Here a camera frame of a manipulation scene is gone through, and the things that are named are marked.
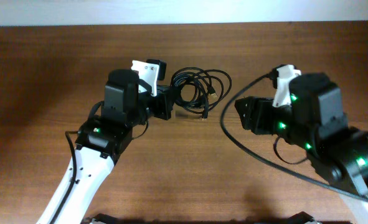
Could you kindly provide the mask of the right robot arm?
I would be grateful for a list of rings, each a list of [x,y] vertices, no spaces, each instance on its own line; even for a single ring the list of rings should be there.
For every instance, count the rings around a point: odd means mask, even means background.
[[[275,88],[282,105],[276,98],[235,100],[243,129],[304,149],[322,179],[290,174],[340,193],[357,221],[368,223],[368,131],[349,126],[341,89],[325,73],[296,75]]]

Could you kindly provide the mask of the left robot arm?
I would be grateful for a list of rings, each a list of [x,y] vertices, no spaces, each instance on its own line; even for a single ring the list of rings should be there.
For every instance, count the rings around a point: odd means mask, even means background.
[[[171,117],[170,87],[157,82],[165,69],[117,69],[109,73],[105,97],[90,110],[86,122],[75,132],[66,131],[71,159],[39,223],[80,223],[96,192],[118,159],[134,140],[133,128],[147,126],[150,117]]]

